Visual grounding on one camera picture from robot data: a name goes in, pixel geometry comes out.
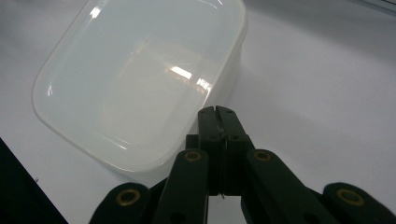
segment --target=translucent plastic box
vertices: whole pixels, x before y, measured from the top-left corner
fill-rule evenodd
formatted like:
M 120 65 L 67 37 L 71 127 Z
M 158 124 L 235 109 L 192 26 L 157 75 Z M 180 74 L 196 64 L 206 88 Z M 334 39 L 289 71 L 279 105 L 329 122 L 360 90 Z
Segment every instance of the translucent plastic box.
M 152 185 L 197 111 L 224 103 L 246 31 L 241 0 L 91 0 L 40 71 L 35 112 L 75 147 Z

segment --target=plastic container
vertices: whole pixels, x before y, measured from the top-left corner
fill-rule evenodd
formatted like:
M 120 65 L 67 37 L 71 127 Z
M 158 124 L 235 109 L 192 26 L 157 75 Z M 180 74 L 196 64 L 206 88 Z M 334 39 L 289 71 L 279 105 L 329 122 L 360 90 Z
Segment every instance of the plastic container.
M 91 0 L 37 76 L 35 112 L 75 147 L 152 185 L 197 111 L 224 103 L 246 31 L 241 0 Z

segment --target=black metal bracket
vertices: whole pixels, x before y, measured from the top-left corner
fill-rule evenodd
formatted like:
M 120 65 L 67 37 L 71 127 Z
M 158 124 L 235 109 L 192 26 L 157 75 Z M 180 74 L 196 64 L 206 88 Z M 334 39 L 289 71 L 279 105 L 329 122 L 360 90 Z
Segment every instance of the black metal bracket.
M 241 196 L 247 223 L 396 223 L 384 205 L 357 187 L 336 183 L 320 195 L 273 152 L 255 149 L 235 113 L 198 112 L 198 134 L 187 135 L 167 179 L 152 189 L 113 189 L 91 223 L 206 223 L 209 195 Z

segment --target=container lid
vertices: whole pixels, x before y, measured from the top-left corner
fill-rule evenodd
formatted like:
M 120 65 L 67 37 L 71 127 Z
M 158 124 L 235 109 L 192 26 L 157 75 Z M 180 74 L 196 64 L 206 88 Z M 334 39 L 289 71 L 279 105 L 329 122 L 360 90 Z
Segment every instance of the container lid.
M 114 168 L 179 150 L 247 28 L 240 0 L 91 0 L 41 69 L 37 116 Z

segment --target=white table surface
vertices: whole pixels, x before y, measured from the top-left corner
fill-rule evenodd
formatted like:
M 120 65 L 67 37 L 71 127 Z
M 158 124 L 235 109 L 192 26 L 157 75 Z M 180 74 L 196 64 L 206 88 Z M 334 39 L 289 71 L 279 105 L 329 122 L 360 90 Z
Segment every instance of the white table surface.
M 0 3 L 0 136 L 70 223 L 88 223 L 130 181 L 32 108 L 35 77 L 85 2 Z M 309 188 L 347 182 L 396 213 L 396 14 L 355 0 L 245 3 L 242 69 L 226 106 Z M 211 198 L 209 223 L 244 222 L 238 198 Z

